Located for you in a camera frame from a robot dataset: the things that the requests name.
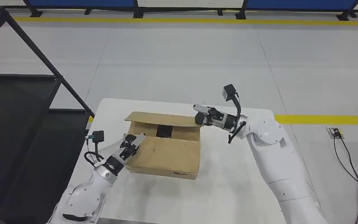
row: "box flap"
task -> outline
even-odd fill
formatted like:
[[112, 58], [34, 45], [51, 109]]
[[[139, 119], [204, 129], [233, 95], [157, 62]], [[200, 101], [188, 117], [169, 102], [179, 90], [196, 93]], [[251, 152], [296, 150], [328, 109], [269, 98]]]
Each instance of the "box flap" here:
[[200, 142], [147, 137], [127, 165], [198, 173]]
[[193, 116], [178, 116], [134, 111], [125, 120], [179, 127], [200, 127], [195, 124], [195, 118]]

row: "gray floor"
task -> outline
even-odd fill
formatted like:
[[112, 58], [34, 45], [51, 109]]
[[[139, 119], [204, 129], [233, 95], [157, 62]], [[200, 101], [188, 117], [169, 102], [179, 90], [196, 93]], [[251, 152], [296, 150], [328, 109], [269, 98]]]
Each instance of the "gray floor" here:
[[[49, 11], [43, 16], [83, 17], [82, 13]], [[175, 15], [200, 17], [202, 13]], [[336, 20], [332, 14], [291, 15], [248, 13], [255, 19]], [[132, 14], [94, 12], [90, 16]], [[106, 97], [231, 106], [222, 99], [221, 90], [232, 83], [247, 108], [270, 109], [275, 114], [358, 113], [356, 26], [20, 25], [94, 111]], [[0, 41], [1, 73], [50, 74], [10, 27], [0, 29]], [[64, 88], [52, 107], [80, 108]], [[358, 128], [340, 128], [358, 164]], [[326, 126], [285, 125], [285, 129], [302, 153], [325, 218], [330, 223], [353, 223], [357, 183], [336, 160]], [[337, 147], [348, 164], [342, 145]]]

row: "white table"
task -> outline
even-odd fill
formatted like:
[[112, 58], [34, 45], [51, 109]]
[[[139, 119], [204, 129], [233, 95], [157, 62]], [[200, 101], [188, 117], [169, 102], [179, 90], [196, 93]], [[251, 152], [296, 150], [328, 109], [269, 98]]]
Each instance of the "white table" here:
[[[236, 114], [235, 108], [217, 106]], [[195, 116], [190, 104], [103, 99], [89, 133], [105, 131], [99, 144], [105, 158], [114, 153], [116, 142], [129, 129], [125, 122], [132, 111]], [[273, 118], [269, 110], [242, 109], [251, 119]], [[236, 138], [228, 144], [228, 132], [216, 127], [201, 129], [200, 171], [196, 180], [132, 174], [123, 169], [107, 191], [101, 217], [151, 223], [285, 223], [275, 196], [262, 180], [247, 141]], [[91, 177], [92, 166], [83, 154], [70, 184]]]

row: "black fence post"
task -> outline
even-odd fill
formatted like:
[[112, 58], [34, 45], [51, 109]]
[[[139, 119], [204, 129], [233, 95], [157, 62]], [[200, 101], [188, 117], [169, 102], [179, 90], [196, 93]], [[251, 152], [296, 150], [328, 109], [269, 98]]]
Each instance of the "black fence post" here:
[[91, 13], [91, 11], [92, 10], [90, 8], [88, 8], [88, 9], [85, 10], [84, 14], [88, 16]]
[[348, 19], [349, 15], [351, 15], [353, 18], [356, 18], [357, 16], [354, 13], [354, 8], [357, 6], [357, 4], [358, 4], [358, 0], [356, 0], [348, 10], [343, 11], [342, 14], [337, 15], [336, 17], [340, 21], [349, 21]]
[[240, 9], [240, 12], [235, 14], [237, 20], [245, 20], [246, 19], [245, 10], [247, 8], [247, 2], [248, 2], [248, 0], [244, 0], [244, 2], [242, 3], [242, 7]]
[[138, 0], [133, 0], [133, 5], [134, 5], [133, 18], [143, 18], [144, 12], [142, 9], [139, 8]]
[[54, 65], [48, 60], [48, 58], [42, 53], [42, 51], [36, 46], [36, 44], [29, 38], [24, 30], [17, 24], [17, 22], [5, 11], [6, 22], [15, 30], [15, 32], [21, 37], [21, 39], [31, 48], [31, 50], [41, 59], [41, 61], [48, 67], [48, 69], [58, 78], [66, 89], [72, 94], [72, 96], [83, 106], [83, 108], [91, 115], [95, 117], [94, 112], [87, 106], [87, 104], [81, 99], [81, 97], [75, 92], [70, 84], [64, 79], [64, 77], [57, 71]]
[[38, 11], [35, 7], [33, 7], [30, 4], [29, 0], [23, 0], [23, 2], [29, 8], [29, 10], [31, 11], [31, 16], [30, 17], [40, 17], [44, 13], [43, 11]]

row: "yellow floor line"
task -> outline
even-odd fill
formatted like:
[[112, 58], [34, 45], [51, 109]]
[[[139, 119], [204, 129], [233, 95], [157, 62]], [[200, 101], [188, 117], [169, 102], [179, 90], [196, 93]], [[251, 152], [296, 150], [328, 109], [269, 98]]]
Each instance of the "yellow floor line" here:
[[17, 22], [110, 22], [110, 23], [206, 23], [206, 24], [277, 24], [358, 26], [358, 21], [305, 21], [305, 20], [236, 20], [235, 18], [60, 18], [14, 17]]
[[349, 115], [295, 115], [276, 114], [275, 119], [281, 124], [348, 124], [358, 125], [358, 116]]

